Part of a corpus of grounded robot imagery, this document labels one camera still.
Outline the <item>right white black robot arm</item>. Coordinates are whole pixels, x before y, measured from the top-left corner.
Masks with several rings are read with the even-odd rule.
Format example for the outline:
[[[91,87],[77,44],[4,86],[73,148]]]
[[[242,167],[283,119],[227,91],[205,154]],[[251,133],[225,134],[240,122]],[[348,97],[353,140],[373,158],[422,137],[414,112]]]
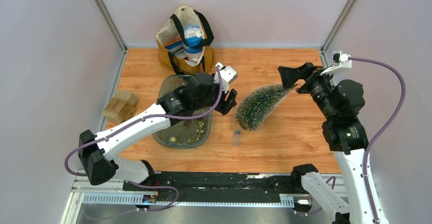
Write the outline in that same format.
[[[309,94],[324,115],[322,133],[338,162],[348,201],[326,183],[311,163],[293,167],[292,189],[309,193],[331,223],[389,223],[373,186],[369,160],[365,159],[370,143],[357,117],[365,105],[362,84],[345,79],[334,86],[332,75],[312,63],[297,68],[280,66],[278,72],[286,88],[303,80],[297,93]]]

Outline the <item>small frosted christmas tree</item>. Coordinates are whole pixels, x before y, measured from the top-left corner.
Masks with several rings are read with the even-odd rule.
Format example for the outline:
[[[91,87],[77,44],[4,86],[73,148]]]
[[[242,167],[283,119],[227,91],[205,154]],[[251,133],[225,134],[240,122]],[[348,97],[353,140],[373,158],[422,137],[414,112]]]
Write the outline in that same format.
[[[297,86],[297,83],[290,87],[279,83],[258,87],[242,100],[234,119],[242,129],[256,131],[277,105]]]

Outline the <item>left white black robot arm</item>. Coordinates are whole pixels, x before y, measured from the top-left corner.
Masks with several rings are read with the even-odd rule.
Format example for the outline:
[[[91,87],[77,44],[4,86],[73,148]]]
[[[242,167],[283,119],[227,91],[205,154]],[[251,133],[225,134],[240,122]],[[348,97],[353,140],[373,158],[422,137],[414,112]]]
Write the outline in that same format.
[[[222,68],[216,74],[199,73],[186,84],[158,98],[139,115],[97,134],[86,130],[79,135],[78,157],[91,185],[111,179],[131,180],[145,191],[151,190],[156,177],[149,163],[131,161],[119,154],[137,141],[185,120],[206,116],[213,110],[226,115],[236,106],[236,90],[229,89],[237,78],[235,71]]]

